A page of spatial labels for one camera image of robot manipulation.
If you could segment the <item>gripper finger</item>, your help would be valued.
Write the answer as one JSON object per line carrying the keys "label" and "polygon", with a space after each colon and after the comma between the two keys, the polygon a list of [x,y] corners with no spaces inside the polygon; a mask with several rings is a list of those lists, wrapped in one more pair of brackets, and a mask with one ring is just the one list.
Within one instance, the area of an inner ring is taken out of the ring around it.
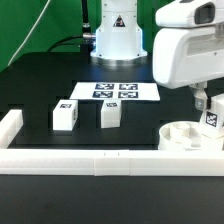
{"label": "gripper finger", "polygon": [[190,90],[195,98],[195,107],[197,110],[206,110],[210,108],[210,98],[206,94],[207,82],[199,82],[190,85]]}

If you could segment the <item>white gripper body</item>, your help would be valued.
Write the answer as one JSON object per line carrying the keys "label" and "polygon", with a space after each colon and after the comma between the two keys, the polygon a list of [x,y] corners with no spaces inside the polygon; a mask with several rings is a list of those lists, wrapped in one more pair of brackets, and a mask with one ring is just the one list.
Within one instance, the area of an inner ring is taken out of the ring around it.
{"label": "white gripper body", "polygon": [[224,0],[174,0],[156,12],[153,77],[179,88],[224,77]]}

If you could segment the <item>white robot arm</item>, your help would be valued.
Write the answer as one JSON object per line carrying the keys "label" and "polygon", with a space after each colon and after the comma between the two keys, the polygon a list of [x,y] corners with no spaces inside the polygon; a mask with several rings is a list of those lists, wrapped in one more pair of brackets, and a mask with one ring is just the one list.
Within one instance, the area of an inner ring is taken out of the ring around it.
{"label": "white robot arm", "polygon": [[[146,60],[137,0],[101,0],[102,21],[91,59],[111,66]],[[155,14],[153,77],[161,86],[188,86],[196,108],[209,109],[207,82],[224,77],[224,0],[173,0]]]}

